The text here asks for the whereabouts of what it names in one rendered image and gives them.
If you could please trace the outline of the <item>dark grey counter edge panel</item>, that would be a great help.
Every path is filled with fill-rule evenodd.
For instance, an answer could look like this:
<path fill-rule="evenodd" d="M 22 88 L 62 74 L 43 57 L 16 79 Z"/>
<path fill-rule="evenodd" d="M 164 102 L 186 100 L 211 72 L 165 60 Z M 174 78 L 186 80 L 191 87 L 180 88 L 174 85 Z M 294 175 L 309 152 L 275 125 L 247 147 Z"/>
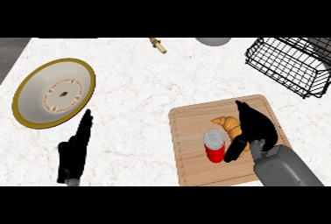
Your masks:
<path fill-rule="evenodd" d="M 0 38 L 0 84 L 26 48 L 31 38 Z"/>

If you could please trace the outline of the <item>red can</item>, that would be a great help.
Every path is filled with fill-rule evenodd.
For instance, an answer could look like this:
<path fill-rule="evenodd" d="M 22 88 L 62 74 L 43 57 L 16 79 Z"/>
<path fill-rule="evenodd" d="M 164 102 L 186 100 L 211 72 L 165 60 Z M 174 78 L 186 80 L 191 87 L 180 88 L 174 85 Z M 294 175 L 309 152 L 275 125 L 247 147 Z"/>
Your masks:
<path fill-rule="evenodd" d="M 207 158 L 213 163 L 220 163 L 225 155 L 225 141 L 222 132 L 217 129 L 208 129 L 204 132 L 202 141 Z"/>

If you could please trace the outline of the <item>brass faucet spout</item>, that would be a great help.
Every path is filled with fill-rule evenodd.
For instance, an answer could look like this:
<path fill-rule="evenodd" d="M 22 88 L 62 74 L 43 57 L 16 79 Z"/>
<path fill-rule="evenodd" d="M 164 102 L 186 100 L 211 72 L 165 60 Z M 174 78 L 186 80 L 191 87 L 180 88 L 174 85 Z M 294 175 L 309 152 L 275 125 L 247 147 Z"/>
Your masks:
<path fill-rule="evenodd" d="M 161 41 L 157 40 L 157 38 L 149 38 L 149 42 L 152 44 L 152 47 L 157 48 L 162 54 L 165 54 L 167 50 L 165 50 L 164 46 L 161 45 Z"/>

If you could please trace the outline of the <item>golden croissant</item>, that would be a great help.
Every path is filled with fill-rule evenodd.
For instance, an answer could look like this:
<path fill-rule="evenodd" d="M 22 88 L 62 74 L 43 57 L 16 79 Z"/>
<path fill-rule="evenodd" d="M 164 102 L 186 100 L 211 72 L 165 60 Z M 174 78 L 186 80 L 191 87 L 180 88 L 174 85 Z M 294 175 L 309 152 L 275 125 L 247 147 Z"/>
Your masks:
<path fill-rule="evenodd" d="M 235 117 L 222 116 L 211 120 L 213 124 L 217 124 L 222 128 L 222 137 L 225 141 L 225 150 L 227 150 L 233 139 L 242 134 L 241 124 Z"/>

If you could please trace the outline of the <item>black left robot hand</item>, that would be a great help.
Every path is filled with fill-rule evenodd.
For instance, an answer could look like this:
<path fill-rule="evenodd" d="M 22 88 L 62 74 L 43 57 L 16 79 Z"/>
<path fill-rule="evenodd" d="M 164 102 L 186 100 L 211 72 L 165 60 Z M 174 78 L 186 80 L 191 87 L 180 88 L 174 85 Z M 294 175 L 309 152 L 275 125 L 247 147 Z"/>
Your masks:
<path fill-rule="evenodd" d="M 68 179 L 80 180 L 81 178 L 86 166 L 92 121 L 93 116 L 90 110 L 87 110 L 80 120 L 77 134 L 66 142 L 58 144 L 59 166 L 56 182 L 59 184 L 65 184 Z"/>

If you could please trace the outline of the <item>grey round object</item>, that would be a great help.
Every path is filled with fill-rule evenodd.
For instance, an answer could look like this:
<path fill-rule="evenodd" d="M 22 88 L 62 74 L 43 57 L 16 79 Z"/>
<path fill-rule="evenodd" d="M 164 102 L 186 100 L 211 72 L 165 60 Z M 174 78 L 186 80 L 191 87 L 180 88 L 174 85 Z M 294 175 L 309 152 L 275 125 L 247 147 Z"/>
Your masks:
<path fill-rule="evenodd" d="M 230 38 L 196 38 L 196 40 L 207 46 L 223 46 Z"/>

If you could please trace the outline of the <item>white plate with gold rim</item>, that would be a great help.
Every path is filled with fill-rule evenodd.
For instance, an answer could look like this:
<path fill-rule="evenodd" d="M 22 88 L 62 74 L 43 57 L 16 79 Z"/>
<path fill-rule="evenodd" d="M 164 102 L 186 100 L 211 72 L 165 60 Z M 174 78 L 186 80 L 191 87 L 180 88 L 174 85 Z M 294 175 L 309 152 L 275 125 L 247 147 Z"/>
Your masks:
<path fill-rule="evenodd" d="M 25 77 L 12 101 L 16 121 L 41 130 L 65 123 L 86 107 L 96 87 L 96 75 L 80 59 L 47 62 Z"/>

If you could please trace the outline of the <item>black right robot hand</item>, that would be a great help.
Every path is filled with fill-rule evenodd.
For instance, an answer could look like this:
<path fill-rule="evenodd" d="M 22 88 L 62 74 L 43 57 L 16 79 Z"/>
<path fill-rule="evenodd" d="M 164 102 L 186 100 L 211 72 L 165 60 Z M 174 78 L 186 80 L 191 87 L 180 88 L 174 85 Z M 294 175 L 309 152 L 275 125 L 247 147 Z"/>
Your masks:
<path fill-rule="evenodd" d="M 267 116 L 251 108 L 244 101 L 235 103 L 239 111 L 242 133 L 233 138 L 225 152 L 223 161 L 226 163 L 238 159 L 247 145 L 251 146 L 253 160 L 260 159 L 278 142 L 275 125 Z"/>

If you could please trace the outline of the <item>wooden cutting board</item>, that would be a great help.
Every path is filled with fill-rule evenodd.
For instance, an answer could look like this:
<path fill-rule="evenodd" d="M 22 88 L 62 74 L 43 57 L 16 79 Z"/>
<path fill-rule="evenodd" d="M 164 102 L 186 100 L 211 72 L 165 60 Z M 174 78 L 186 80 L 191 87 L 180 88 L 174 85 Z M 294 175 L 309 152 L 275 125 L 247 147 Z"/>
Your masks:
<path fill-rule="evenodd" d="M 230 163 L 213 163 L 204 149 L 202 136 L 210 129 L 222 132 L 225 147 L 230 145 L 227 132 L 213 123 L 213 119 L 222 116 L 239 118 L 235 101 L 245 102 L 267 116 L 276 129 L 276 144 L 291 147 L 275 112 L 261 94 L 173 108 L 168 118 L 180 186 L 233 186 L 258 180 L 250 151 Z"/>

